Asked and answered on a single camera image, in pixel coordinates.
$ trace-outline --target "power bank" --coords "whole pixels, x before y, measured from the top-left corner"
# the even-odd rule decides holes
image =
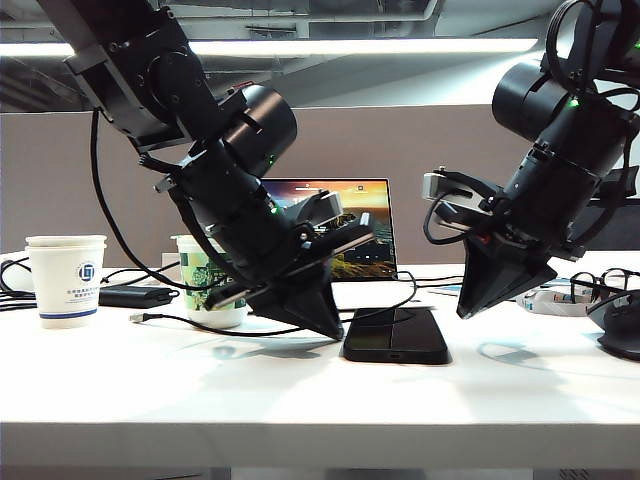
[[[171,303],[180,294],[164,287],[113,285],[100,289],[99,304],[105,307],[151,308]]]

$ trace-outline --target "laptop screen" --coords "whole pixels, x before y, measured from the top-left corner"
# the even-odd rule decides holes
[[[375,238],[336,255],[332,263],[334,281],[390,280],[397,273],[393,241],[391,202],[387,179],[271,179],[262,184],[281,207],[287,208],[318,193],[329,190],[340,194],[344,213],[317,227],[319,232],[339,228],[369,212],[373,218]]]

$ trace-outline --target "smartphone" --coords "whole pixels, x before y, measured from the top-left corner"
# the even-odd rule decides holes
[[[356,310],[344,340],[343,355],[354,362],[451,362],[449,349],[431,311],[425,307],[396,308],[357,320],[376,308]]]

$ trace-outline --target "eyeglasses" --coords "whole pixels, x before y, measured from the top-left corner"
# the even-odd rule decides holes
[[[576,295],[591,295],[591,302],[605,300],[610,295],[626,290],[640,289],[640,272],[624,268],[609,268],[596,277],[589,272],[578,272],[570,278],[571,301],[575,303]],[[576,292],[576,285],[588,287]]]

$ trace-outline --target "gray partition wall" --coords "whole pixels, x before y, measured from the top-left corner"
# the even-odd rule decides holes
[[[488,105],[296,110],[298,138],[270,177],[387,177],[400,263],[464,260],[461,245],[435,247],[422,234],[422,175],[446,165],[497,183],[511,176],[530,144],[500,127]],[[105,233],[105,264],[128,265],[99,211],[89,171],[90,113],[4,114],[1,130],[2,252],[28,235]],[[126,137],[100,124],[104,189],[125,237],[150,265],[175,251],[184,233],[160,176],[137,165]],[[177,161],[187,147],[157,153]]]

